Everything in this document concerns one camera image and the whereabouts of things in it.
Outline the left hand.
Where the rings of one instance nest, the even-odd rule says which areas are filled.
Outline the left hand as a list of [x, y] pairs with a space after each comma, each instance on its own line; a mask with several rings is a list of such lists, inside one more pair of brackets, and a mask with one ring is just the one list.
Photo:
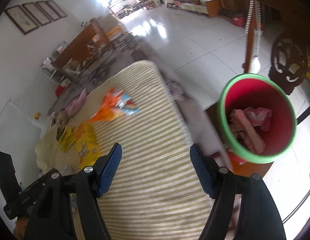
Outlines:
[[15, 228], [13, 230], [13, 235], [17, 240], [23, 240], [26, 227], [28, 224], [29, 218], [28, 217], [20, 217], [15, 222]]

